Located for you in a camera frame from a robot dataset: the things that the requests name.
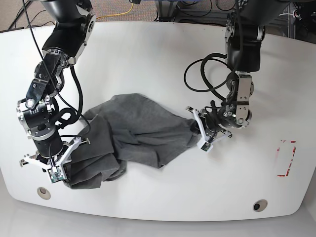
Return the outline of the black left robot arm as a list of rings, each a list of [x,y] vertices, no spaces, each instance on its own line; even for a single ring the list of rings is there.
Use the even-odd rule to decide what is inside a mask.
[[[229,128],[242,129],[249,125],[252,112],[249,99],[254,91],[251,73],[260,70],[261,45],[266,26],[290,5],[289,0],[237,0],[235,10],[228,14],[226,24],[226,53],[211,53],[200,59],[200,74],[211,92],[221,100],[217,107],[214,101],[197,114],[192,132],[214,138]],[[230,73],[224,82],[213,86],[207,79],[205,66],[208,61],[218,61],[227,66]]]

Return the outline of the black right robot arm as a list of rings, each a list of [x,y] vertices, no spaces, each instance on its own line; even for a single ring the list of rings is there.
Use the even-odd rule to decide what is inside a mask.
[[[55,19],[52,34],[39,49],[41,61],[26,97],[17,103],[17,117],[27,137],[33,140],[35,155],[25,155],[21,165],[33,164],[46,171],[51,183],[68,180],[64,169],[71,153],[88,142],[85,134],[72,135],[71,141],[59,130],[82,118],[83,93],[74,66],[87,45],[96,17],[88,0],[44,0],[42,5]],[[70,69],[79,94],[79,105],[60,109],[57,100]]]

